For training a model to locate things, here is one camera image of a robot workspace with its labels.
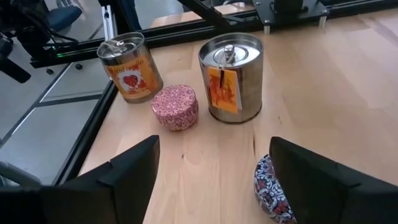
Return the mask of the silver candle can orange tag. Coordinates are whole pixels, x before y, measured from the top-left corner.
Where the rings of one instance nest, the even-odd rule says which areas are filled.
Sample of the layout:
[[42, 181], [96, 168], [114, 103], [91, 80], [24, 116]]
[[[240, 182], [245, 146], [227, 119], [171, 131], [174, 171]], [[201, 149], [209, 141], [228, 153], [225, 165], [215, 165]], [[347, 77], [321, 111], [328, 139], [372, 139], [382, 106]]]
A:
[[205, 42], [198, 60], [210, 114], [241, 124], [262, 108], [264, 46], [256, 36], [233, 32]]

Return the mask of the black equipment stand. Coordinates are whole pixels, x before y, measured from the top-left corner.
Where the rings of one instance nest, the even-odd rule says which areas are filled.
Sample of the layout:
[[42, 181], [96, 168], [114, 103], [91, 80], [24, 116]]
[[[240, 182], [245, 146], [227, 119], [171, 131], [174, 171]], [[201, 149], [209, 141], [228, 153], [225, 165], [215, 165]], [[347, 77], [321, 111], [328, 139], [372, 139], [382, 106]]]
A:
[[31, 60], [54, 58], [62, 48], [78, 40], [49, 27], [46, 15], [50, 9], [45, 0], [0, 0], [0, 72], [19, 83], [31, 74], [15, 63], [12, 51], [22, 49]]

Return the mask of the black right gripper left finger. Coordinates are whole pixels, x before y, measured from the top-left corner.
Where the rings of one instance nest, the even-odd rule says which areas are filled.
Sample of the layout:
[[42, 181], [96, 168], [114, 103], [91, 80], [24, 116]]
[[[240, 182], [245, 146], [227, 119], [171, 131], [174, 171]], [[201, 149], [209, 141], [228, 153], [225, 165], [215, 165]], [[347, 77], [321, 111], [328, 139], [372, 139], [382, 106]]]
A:
[[159, 157], [160, 137], [151, 135], [60, 185], [0, 162], [0, 224], [142, 224]]

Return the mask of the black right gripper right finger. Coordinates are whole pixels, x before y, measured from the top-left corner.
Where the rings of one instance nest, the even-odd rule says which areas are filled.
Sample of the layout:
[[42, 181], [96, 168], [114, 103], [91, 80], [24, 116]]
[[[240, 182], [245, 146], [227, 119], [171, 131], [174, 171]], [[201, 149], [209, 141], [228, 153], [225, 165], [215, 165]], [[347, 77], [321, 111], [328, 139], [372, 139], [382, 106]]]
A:
[[277, 136], [269, 155], [298, 224], [398, 224], [398, 186]]

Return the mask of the silver aluminium frame profile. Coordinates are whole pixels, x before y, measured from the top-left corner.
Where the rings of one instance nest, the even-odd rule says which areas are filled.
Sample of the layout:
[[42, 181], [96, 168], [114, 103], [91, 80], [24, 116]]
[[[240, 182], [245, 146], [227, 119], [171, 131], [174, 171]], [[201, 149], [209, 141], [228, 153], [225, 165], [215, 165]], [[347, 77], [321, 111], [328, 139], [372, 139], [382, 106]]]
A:
[[110, 5], [102, 6], [101, 12], [103, 18], [104, 39], [113, 39], [117, 36], [118, 28], [112, 7]]

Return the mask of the dark red floral candle tin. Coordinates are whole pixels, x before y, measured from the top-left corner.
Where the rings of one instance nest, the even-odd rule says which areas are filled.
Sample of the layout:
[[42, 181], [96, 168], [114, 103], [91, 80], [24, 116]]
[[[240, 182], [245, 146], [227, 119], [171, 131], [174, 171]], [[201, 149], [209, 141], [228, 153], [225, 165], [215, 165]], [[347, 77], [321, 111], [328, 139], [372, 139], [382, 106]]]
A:
[[276, 224], [297, 224], [268, 154], [260, 159], [254, 171], [254, 193], [260, 207]]

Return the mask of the black aluminium table frame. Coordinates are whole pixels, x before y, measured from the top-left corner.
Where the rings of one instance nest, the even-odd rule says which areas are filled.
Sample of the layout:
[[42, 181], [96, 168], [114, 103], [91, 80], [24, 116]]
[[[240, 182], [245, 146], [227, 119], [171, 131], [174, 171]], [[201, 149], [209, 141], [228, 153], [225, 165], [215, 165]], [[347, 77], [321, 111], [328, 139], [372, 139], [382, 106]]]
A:
[[[227, 0], [227, 5], [221, 7], [206, 6], [199, 0], [178, 1], [188, 9], [185, 14], [161, 18], [155, 27], [142, 31], [150, 48], [203, 40], [229, 31], [258, 31], [264, 28], [252, 0]], [[320, 1], [328, 9], [327, 18], [338, 22], [341, 18], [348, 17], [353, 27], [374, 29], [383, 41], [390, 42], [389, 47], [383, 47], [380, 41], [375, 42], [376, 51], [372, 58], [385, 74], [398, 83], [398, 0]], [[72, 47], [62, 48], [54, 58], [30, 59], [30, 64], [34, 68], [50, 68], [72, 62], [79, 64], [96, 58], [100, 44], [100, 39], [78, 41]]]

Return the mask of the pink floral candle tin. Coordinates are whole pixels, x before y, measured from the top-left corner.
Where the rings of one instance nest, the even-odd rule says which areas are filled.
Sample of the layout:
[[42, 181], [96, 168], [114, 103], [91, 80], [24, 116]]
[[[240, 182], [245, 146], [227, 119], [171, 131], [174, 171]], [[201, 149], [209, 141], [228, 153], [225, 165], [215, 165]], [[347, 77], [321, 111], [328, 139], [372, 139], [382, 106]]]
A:
[[197, 96], [188, 85], [160, 90], [152, 99], [151, 109], [159, 124], [169, 131], [182, 131], [198, 120]]

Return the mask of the silver candle can orange label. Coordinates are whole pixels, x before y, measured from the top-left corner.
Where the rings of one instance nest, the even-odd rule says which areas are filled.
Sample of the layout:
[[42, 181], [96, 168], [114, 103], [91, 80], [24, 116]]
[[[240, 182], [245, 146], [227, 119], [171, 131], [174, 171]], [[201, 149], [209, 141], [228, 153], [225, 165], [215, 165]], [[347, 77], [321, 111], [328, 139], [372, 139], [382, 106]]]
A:
[[163, 80], [143, 34], [130, 32], [106, 40], [96, 53], [126, 102], [149, 101], [162, 89]]

